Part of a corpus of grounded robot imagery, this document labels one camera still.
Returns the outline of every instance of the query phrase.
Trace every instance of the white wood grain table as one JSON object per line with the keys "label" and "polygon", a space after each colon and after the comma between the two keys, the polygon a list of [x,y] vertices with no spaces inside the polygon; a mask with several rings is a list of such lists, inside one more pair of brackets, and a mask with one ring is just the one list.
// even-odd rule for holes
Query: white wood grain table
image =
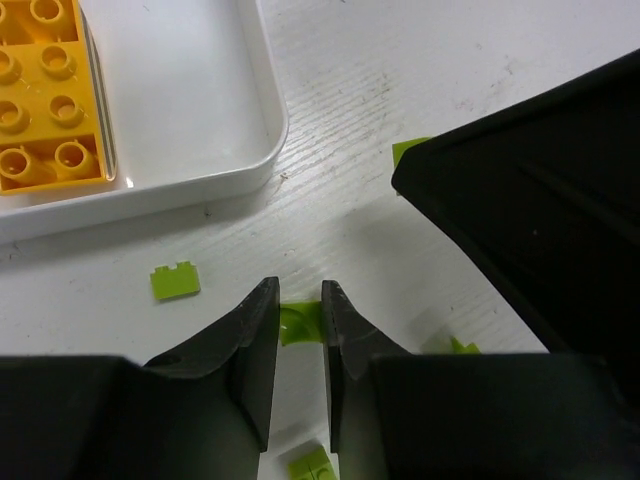
{"label": "white wood grain table", "polygon": [[[0,352],[145,362],[270,275],[284,301],[318,298],[323,279],[338,280],[411,351],[442,350],[451,334],[484,352],[544,350],[465,255],[395,195],[390,147],[638,48],[640,2],[263,4],[291,115],[272,180],[246,198],[1,247]],[[156,304],[149,273],[180,260],[197,265],[202,293]],[[294,446],[326,442],[323,375],[319,345],[279,351],[261,479],[286,478]]]}

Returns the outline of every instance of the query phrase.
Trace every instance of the lego stud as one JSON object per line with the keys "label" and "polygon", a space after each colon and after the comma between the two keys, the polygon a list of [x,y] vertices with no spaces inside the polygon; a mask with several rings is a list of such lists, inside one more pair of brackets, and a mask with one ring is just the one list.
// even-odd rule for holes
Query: lego stud
{"label": "lego stud", "polygon": [[66,80],[76,71],[76,60],[57,45],[45,48],[40,56],[40,66],[52,78]]}
{"label": "lego stud", "polygon": [[74,178],[93,178],[99,174],[95,157],[78,142],[58,146],[54,159],[62,171]]}
{"label": "lego stud", "polygon": [[31,16],[60,40],[75,40],[75,27],[60,0],[31,0]]}
{"label": "lego stud", "polygon": [[0,101],[0,131],[20,133],[29,126],[29,112],[20,105],[8,100]]}
{"label": "lego stud", "polygon": [[77,127],[84,119],[82,107],[66,95],[59,95],[51,100],[49,113],[54,122],[65,128]]}
{"label": "lego stud", "polygon": [[31,15],[43,23],[53,23],[64,15],[64,8],[58,0],[31,0]]}
{"label": "lego stud", "polygon": [[9,148],[0,153],[0,175],[25,186],[51,183],[56,179],[53,168],[23,148]]}
{"label": "lego stud", "polygon": [[20,62],[13,55],[0,50],[0,84],[11,85],[20,78],[21,73]]}

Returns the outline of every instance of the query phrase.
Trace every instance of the white plastic tray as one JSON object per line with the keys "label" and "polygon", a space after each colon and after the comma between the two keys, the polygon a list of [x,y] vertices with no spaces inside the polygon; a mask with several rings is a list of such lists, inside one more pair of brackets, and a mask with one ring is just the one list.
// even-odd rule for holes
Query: white plastic tray
{"label": "white plastic tray", "polygon": [[0,198],[0,243],[248,193],[288,118],[259,0],[81,0],[118,173],[111,184]]}

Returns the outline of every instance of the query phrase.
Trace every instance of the black plastic part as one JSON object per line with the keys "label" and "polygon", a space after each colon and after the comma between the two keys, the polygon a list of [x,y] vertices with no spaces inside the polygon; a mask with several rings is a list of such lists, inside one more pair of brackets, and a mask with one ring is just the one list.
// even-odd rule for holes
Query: black plastic part
{"label": "black plastic part", "polygon": [[336,282],[322,307],[341,478],[638,478],[638,426],[599,359],[410,355]]}
{"label": "black plastic part", "polygon": [[640,50],[409,149],[396,190],[551,351],[604,354],[640,401]]}
{"label": "black plastic part", "polygon": [[0,360],[0,478],[255,479],[279,304],[278,279],[265,279],[145,367],[117,357]]}

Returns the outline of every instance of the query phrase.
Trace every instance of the lime green lego brick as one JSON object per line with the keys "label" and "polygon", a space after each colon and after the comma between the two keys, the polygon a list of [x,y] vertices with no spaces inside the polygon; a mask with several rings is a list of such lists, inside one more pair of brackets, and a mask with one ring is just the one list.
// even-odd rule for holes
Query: lime green lego brick
{"label": "lime green lego brick", "polygon": [[329,460],[323,447],[311,452],[304,458],[307,461],[307,465],[309,465],[309,470],[311,470],[314,480],[336,480],[331,460]]}
{"label": "lime green lego brick", "polygon": [[200,291],[198,271],[191,262],[180,262],[176,268],[157,267],[151,274],[151,288],[156,300],[191,295]]}
{"label": "lime green lego brick", "polygon": [[393,168],[394,170],[398,168],[398,164],[400,163],[400,159],[404,152],[409,150],[411,147],[418,145],[420,143],[426,142],[427,140],[431,140],[432,137],[422,137],[416,138],[414,140],[408,140],[406,142],[395,143],[391,146],[391,150],[393,152]]}
{"label": "lime green lego brick", "polygon": [[323,447],[289,464],[290,480],[337,480]]}
{"label": "lime green lego brick", "polygon": [[290,480],[314,480],[304,457],[295,462],[291,462],[288,470]]}
{"label": "lime green lego brick", "polygon": [[451,347],[453,348],[453,353],[481,353],[475,343],[470,343],[465,347],[456,337],[451,337]]}
{"label": "lime green lego brick", "polygon": [[280,305],[280,342],[322,343],[322,304],[320,302],[285,303]]}

